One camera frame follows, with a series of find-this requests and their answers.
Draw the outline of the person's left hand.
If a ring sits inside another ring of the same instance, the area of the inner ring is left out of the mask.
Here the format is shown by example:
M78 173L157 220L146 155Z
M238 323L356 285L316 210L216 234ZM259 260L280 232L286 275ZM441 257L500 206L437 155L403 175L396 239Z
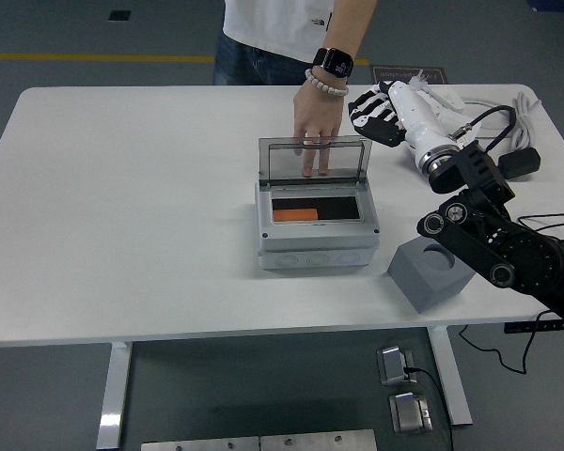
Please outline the person's left hand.
M305 81L293 98L295 138L337 136L343 117L344 98Z

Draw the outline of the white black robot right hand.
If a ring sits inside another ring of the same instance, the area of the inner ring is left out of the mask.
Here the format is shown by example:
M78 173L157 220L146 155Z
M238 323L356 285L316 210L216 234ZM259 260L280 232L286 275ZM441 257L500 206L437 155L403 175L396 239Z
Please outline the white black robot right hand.
M401 81L373 86L348 110L354 129L366 138L391 148L405 142L423 173L459 151L431 106Z

